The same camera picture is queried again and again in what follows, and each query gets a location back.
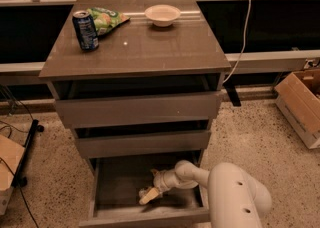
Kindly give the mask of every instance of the can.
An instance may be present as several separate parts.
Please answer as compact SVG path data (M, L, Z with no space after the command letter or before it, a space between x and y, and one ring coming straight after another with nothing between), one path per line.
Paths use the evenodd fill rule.
M73 13L73 26L82 50L94 50L99 46L98 34L93 18L88 11L79 10Z

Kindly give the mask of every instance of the snack bag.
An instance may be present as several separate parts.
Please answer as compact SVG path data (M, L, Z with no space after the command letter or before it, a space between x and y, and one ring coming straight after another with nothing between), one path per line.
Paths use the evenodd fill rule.
M105 8L88 8L87 11L93 17L98 36L107 34L118 25L128 21L130 17L117 11Z

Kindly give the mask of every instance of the cabinet top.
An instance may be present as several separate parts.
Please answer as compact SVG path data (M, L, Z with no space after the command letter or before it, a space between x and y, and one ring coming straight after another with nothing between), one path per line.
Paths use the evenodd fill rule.
M180 9L169 27L156 27L144 11L157 4ZM99 47L83 52L72 24L77 10L103 7L130 21L99 37ZM40 73L45 80L202 74L228 70L216 37L195 0L88 0L71 10Z

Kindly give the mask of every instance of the can lid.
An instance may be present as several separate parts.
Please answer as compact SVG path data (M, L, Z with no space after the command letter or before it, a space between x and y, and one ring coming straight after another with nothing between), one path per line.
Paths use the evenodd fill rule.
M73 13L73 16L76 18L85 18L89 16L89 12L86 10L79 10Z

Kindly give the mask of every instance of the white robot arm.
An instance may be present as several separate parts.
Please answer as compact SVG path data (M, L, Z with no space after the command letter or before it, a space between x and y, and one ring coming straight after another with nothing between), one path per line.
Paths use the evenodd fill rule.
M271 210L268 189L231 163L220 163L207 171L182 160L174 169L153 173L154 187L140 191L140 204L147 204L171 188L189 189L199 184L208 190L211 224L215 228L261 228L260 218Z

